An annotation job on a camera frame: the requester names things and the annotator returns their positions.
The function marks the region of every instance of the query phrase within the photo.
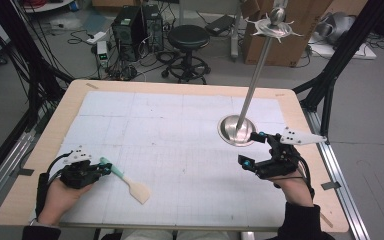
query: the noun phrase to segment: person's leg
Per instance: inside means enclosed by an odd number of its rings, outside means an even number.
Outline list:
[[[173,240],[173,231],[124,229],[121,240]]]
[[[227,232],[221,231],[179,231],[176,240],[230,240]]]

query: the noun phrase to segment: power strip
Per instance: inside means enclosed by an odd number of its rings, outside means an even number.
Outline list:
[[[104,32],[98,32],[97,34],[93,35],[93,38],[89,38],[86,40],[88,43],[95,44],[99,39],[103,38],[106,33]]]

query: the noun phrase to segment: white paper sheet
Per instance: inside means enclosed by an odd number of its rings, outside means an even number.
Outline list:
[[[89,92],[59,155],[82,145],[93,164],[106,157],[152,194],[141,205],[117,176],[104,176],[63,221],[167,228],[280,226],[283,193],[244,171],[237,160],[238,154],[267,160],[269,145],[234,147],[217,131],[225,116],[239,115],[243,102],[225,96]],[[285,127],[274,99],[253,99],[247,118],[271,134]],[[61,161],[53,172],[62,167]]]

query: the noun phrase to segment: sleeve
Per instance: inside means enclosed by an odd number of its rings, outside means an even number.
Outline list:
[[[57,240],[60,234],[59,228],[26,226],[23,229],[22,240]]]
[[[285,220],[279,228],[279,240],[330,240],[320,227],[320,207],[303,207],[286,203]]]

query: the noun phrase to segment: metal pole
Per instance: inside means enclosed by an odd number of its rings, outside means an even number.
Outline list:
[[[261,54],[260,54],[260,58],[258,59],[257,67],[255,68],[254,75],[252,76],[251,84],[248,88],[248,93],[246,95],[241,114],[239,115],[238,124],[236,125],[236,131],[241,129],[242,124],[244,123],[245,115],[248,111],[249,104],[251,103],[252,96],[254,95],[255,87],[257,86],[261,69],[263,68],[264,63],[266,62],[266,58],[269,52],[268,50],[270,49],[272,39],[273,39],[272,37],[266,37],[266,41],[264,41],[264,46],[261,49]]]

